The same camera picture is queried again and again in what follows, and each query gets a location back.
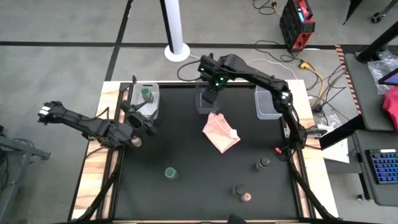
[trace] white pole base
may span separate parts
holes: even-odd
[[[166,56],[167,59],[169,59],[172,62],[182,62],[189,57],[190,53],[191,50],[187,44],[183,44],[182,52],[179,54],[173,54],[170,51],[169,46],[167,46],[166,49],[164,49],[164,55]]]

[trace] red power station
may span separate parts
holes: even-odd
[[[280,29],[287,50],[301,51],[315,30],[313,14],[307,0],[288,0],[280,17]]]

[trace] concrete floor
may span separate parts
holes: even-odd
[[[309,43],[313,45],[370,44],[398,19],[398,9],[394,8],[379,24],[370,23],[368,17],[389,1],[364,1],[342,26],[349,1],[308,1],[317,22],[317,31]],[[259,39],[282,43],[277,15],[258,14],[251,0],[180,2],[183,34],[188,43],[253,44]],[[281,10],[285,0],[277,2]],[[114,42],[126,3],[127,0],[3,0],[0,41]],[[123,42],[166,42],[158,1],[133,2]],[[398,39],[391,44],[398,44]],[[30,165],[11,220],[66,221],[87,141],[66,126],[36,123],[37,112],[42,103],[59,100],[71,110],[94,115],[112,50],[111,47],[0,46],[0,124],[6,127],[10,138],[30,139],[38,148],[52,153],[50,160],[35,160]],[[253,49],[192,49],[192,55],[196,56],[210,52],[216,57],[235,53],[247,61],[260,58],[273,61]],[[286,54],[285,50],[270,52]],[[299,57],[308,60],[324,76],[340,64],[334,50],[304,50]],[[122,48],[112,80],[130,80],[131,75],[139,80],[176,80],[181,64],[166,60],[161,48]],[[294,78],[278,65],[267,62],[251,65],[278,78]],[[304,79],[307,86],[315,81],[314,74],[297,67],[298,62],[284,65]],[[195,66],[184,68],[182,76],[196,77],[195,69]],[[344,78],[339,80],[338,86],[346,85]],[[317,88],[309,94],[316,95]],[[348,89],[331,104],[349,119],[356,116]],[[325,107],[325,111],[336,113],[330,107]],[[338,116],[343,123],[347,121]],[[354,200],[361,193],[358,176],[330,174],[330,180],[339,214],[345,220],[381,223],[398,220],[398,208]]]

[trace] blue keyboard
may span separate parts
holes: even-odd
[[[377,184],[398,184],[398,150],[366,150],[369,165]]]

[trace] pink cloth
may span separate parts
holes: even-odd
[[[220,153],[224,153],[227,149],[241,140],[237,136],[235,136],[236,138],[233,138],[234,136],[231,137],[231,130],[232,128],[226,122],[224,115],[221,113],[219,115],[210,113],[207,123],[203,128],[203,133],[206,134],[208,139],[220,151]]]
[[[392,87],[384,96],[383,109],[390,114],[398,132],[398,86]]]

